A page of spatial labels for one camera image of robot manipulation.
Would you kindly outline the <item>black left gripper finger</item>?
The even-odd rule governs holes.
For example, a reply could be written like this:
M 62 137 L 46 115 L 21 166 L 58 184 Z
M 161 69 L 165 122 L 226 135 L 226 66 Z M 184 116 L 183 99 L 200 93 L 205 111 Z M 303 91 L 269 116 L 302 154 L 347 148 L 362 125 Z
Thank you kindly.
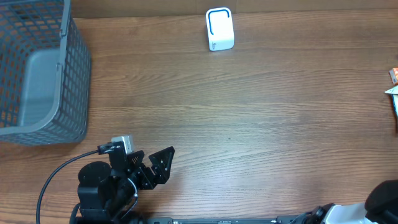
M 175 149 L 170 146 L 149 156 L 152 163 L 151 168 L 155 174 L 154 182 L 156 184 L 165 184 L 168 181 L 174 154 Z
M 127 155 L 128 169 L 135 170 L 136 168 L 138 168 L 142 164 L 143 158 L 144 151 L 137 151 Z

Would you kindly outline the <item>orange blue snack bag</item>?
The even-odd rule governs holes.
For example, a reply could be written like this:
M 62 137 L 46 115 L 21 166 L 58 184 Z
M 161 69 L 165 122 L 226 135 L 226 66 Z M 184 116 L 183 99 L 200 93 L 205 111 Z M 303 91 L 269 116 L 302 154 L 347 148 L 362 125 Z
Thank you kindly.
M 394 112 L 396 117 L 398 118 L 398 95 L 391 95 L 392 96 L 392 102 L 394 106 Z

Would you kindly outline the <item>small orange snack packet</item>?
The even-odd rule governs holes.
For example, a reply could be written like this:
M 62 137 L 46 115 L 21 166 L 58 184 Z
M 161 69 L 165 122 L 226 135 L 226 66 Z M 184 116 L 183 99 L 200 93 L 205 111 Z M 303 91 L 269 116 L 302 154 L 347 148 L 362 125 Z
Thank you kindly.
M 392 68 L 389 70 L 389 75 L 391 77 L 392 83 L 394 85 L 398 84 L 398 68 Z

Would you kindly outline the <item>white conditioner tube gold cap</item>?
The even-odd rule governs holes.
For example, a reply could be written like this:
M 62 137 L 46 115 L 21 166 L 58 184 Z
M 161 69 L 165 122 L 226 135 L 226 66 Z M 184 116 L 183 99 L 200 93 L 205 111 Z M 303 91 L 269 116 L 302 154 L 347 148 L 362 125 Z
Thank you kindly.
M 398 95 L 398 86 L 395 86 L 387 91 L 385 91 L 386 94 L 390 95 Z

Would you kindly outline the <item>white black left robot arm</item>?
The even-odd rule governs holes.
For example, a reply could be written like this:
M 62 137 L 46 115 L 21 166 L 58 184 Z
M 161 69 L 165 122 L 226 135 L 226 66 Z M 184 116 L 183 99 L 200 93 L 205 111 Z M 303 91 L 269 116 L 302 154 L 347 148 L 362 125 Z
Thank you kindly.
M 147 223 L 141 213 L 133 211 L 138 193 L 168 181 L 174 147 L 151 154 L 151 167 L 142 162 L 143 151 L 128 152 L 122 142 L 99 145 L 98 153 L 107 154 L 109 163 L 92 162 L 79 171 L 80 203 L 70 223 Z

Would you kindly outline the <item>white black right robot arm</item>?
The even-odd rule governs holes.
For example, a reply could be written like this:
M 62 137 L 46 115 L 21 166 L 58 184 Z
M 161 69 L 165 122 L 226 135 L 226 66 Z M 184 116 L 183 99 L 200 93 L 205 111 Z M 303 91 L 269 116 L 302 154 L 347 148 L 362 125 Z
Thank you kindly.
M 314 209 L 304 224 L 397 224 L 397 181 L 379 184 L 363 203 L 330 203 Z

